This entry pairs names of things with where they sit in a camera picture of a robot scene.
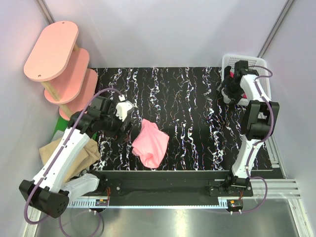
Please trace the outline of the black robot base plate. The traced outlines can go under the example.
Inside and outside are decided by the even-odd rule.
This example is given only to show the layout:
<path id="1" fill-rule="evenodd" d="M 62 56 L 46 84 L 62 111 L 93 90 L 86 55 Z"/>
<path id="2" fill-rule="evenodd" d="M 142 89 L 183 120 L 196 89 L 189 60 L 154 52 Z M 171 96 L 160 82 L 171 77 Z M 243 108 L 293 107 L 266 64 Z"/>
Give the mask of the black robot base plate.
<path id="1" fill-rule="evenodd" d="M 110 187 L 113 196 L 131 192 L 199 193 L 215 197 L 253 196 L 251 183 L 229 185 L 229 171 L 95 171 Z"/>

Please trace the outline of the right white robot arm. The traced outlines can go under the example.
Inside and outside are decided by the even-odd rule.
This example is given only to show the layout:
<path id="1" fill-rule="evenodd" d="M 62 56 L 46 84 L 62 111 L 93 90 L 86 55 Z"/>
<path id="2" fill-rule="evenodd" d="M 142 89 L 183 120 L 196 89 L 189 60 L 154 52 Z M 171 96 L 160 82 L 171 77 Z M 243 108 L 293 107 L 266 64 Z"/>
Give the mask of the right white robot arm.
<path id="1" fill-rule="evenodd" d="M 273 134 L 279 112 L 279 103 L 273 102 L 260 84 L 259 79 L 264 75 L 255 68 L 245 60 L 235 62 L 233 73 L 230 72 L 231 66 L 227 66 L 224 80 L 217 89 L 229 105 L 238 104 L 244 96 L 248 101 L 240 125 L 242 145 L 224 183 L 225 192 L 231 196 L 247 188 L 254 160 L 264 142 Z"/>

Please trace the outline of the pink t shirt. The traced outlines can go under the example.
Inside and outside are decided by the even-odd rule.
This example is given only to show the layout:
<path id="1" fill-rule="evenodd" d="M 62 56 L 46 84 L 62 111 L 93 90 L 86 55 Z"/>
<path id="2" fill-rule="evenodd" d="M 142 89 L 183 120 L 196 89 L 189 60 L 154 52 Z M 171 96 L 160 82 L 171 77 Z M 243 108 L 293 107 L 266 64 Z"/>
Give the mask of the pink t shirt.
<path id="1" fill-rule="evenodd" d="M 142 119 L 141 130 L 132 142 L 132 153 L 147 168 L 158 168 L 166 154 L 169 136 L 154 122 Z"/>

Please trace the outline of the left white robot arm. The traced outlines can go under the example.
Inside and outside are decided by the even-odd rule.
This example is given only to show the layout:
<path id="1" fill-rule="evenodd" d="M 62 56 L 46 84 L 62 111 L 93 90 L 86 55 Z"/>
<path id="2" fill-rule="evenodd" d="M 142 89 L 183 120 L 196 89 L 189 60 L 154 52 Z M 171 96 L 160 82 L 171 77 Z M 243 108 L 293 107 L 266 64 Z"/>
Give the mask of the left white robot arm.
<path id="1" fill-rule="evenodd" d="M 23 180 L 19 191 L 26 201 L 24 210 L 33 207 L 52 218 L 60 217 L 68 204 L 88 193 L 100 196 L 108 191 L 105 175 L 88 171 L 79 178 L 64 179 L 80 151 L 98 131 L 122 143 L 129 137 L 132 124 L 126 119 L 134 105 L 119 97 L 119 102 L 97 96 L 88 107 L 73 114 L 57 148 L 31 181 Z"/>

